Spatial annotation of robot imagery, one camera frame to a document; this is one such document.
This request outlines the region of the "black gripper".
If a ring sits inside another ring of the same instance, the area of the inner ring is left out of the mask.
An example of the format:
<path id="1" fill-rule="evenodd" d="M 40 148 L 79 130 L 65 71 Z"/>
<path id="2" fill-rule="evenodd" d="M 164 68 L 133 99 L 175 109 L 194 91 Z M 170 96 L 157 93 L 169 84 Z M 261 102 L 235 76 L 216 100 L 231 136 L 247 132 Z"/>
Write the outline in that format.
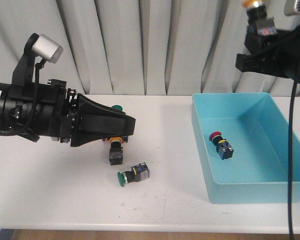
<path id="1" fill-rule="evenodd" d="M 1 136 L 20 136 L 32 142 L 47 136 L 79 147 L 96 140 L 131 136 L 135 124 L 136 119 L 125 112 L 77 95 L 65 81 L 0 84 Z"/>
<path id="2" fill-rule="evenodd" d="M 249 26 L 244 45 L 253 55 L 236 55 L 235 67 L 242 73 L 289 78 L 300 84 L 300 25 L 294 30 Z M 255 54 L 269 47 L 265 55 Z"/>

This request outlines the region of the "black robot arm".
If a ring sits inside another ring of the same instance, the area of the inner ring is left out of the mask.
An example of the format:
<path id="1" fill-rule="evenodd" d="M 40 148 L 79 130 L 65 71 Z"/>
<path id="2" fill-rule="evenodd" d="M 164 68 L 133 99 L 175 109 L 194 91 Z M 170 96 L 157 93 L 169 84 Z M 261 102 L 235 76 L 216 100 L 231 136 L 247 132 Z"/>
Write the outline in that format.
<path id="1" fill-rule="evenodd" d="M 133 135 L 136 120 L 125 112 L 67 88 L 65 81 L 39 82 L 40 70 L 48 62 L 56 63 L 62 52 L 58 43 L 43 34 L 29 37 L 11 83 L 0 83 L 0 136 L 32 142 L 47 136 L 79 147 Z"/>

